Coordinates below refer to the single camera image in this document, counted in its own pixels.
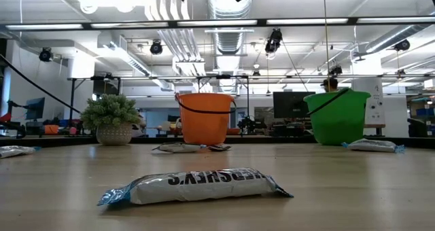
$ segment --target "green bucket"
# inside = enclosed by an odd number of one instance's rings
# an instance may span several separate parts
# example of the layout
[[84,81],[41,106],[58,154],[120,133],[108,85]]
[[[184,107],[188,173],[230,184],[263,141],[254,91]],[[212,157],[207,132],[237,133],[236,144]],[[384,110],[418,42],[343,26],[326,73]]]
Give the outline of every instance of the green bucket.
[[323,145],[340,145],[362,139],[368,92],[350,88],[306,96],[315,140]]

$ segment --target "orange bucket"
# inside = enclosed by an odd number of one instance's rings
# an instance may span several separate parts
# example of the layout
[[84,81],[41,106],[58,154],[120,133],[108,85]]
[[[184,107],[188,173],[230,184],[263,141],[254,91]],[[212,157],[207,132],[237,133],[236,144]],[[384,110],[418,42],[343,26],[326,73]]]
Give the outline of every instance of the orange bucket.
[[226,129],[231,102],[234,99],[226,94],[196,93],[175,95],[179,103],[179,113],[183,138],[186,143],[217,145],[226,138]]

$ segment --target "black cable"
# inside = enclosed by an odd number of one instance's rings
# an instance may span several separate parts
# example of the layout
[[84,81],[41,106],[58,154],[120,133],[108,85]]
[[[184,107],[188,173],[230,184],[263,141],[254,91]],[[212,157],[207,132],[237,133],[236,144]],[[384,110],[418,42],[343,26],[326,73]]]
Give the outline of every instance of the black cable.
[[25,75],[23,75],[19,70],[17,70],[17,68],[15,68],[11,62],[9,62],[3,55],[0,54],[0,58],[3,62],[5,62],[9,68],[11,68],[13,71],[15,71],[20,77],[22,77],[23,79],[25,79],[26,81],[28,81],[28,83],[34,85],[36,88],[38,88],[39,90],[41,90],[42,92],[46,93],[48,96],[52,97],[54,100],[58,101],[59,103],[63,104],[64,106],[74,110],[77,113],[81,113],[78,109],[73,108],[72,106],[68,105],[67,103],[63,102],[62,100],[58,99],[57,97],[55,97],[53,94],[50,94],[47,90],[41,88],[40,86],[38,86],[35,82],[32,82],[29,78],[27,78]]
[[315,108],[312,112],[309,112],[307,114],[307,116],[311,116],[314,113],[318,112],[319,110],[323,109],[326,105],[329,105],[330,103],[332,103],[334,100],[338,99],[339,97],[341,97],[342,95],[344,95],[346,92],[349,92],[350,88],[345,88],[343,90],[341,90],[340,92],[338,92],[337,95],[335,95],[332,99],[326,101],[323,105],[320,105],[319,107]]
[[304,83],[304,80],[302,80],[302,78],[301,78],[301,76],[300,76],[300,74],[299,74],[299,72],[298,72],[298,70],[297,70],[297,68],[296,68],[296,65],[294,65],[293,59],[292,59],[292,57],[290,56],[290,53],[289,53],[288,50],[287,50],[287,46],[285,46],[284,39],[282,39],[282,41],[283,41],[283,45],[284,45],[285,51],[287,52],[288,58],[290,59],[290,62],[291,62],[292,65],[293,65],[293,69],[295,70],[296,74],[298,74],[298,77],[299,77],[299,79],[300,79],[300,82],[302,82],[302,85],[304,85],[305,90],[306,90],[307,92],[309,92],[307,86],[306,86],[305,83]]

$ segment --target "bucket handle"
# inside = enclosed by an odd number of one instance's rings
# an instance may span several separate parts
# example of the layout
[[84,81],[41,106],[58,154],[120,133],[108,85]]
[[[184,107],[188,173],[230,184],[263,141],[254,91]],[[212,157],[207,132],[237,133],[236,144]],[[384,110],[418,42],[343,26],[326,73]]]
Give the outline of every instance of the bucket handle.
[[323,105],[320,105],[319,107],[315,108],[313,111],[309,112],[307,114],[307,116],[311,116],[314,113],[318,112],[319,110],[323,109],[326,105],[329,105],[330,103],[332,103],[334,100],[338,99],[340,96],[344,95],[346,92],[349,92],[350,89],[349,88],[345,88],[343,90],[341,90],[340,92],[338,92],[337,95],[335,95],[332,99],[326,101]]
[[237,110],[237,105],[236,105],[236,102],[234,101],[234,99],[231,101],[234,104],[234,109],[232,109],[230,111],[201,111],[201,110],[197,110],[197,109],[192,109],[192,108],[189,108],[189,107],[183,105],[179,101],[179,94],[175,95],[175,100],[177,101],[179,106],[183,107],[184,109],[187,109],[188,111],[195,112],[195,113],[209,113],[209,114],[215,114],[215,115],[223,115],[223,114],[227,114],[227,113],[234,113]]

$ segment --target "potted plant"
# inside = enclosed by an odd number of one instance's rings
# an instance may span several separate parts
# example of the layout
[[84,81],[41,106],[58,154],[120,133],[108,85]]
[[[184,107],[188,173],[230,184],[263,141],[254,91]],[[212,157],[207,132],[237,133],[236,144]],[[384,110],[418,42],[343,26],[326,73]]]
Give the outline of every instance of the potted plant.
[[125,145],[131,140],[131,124],[140,122],[134,100],[124,95],[104,94],[99,100],[88,99],[81,119],[85,128],[97,130],[103,145]]

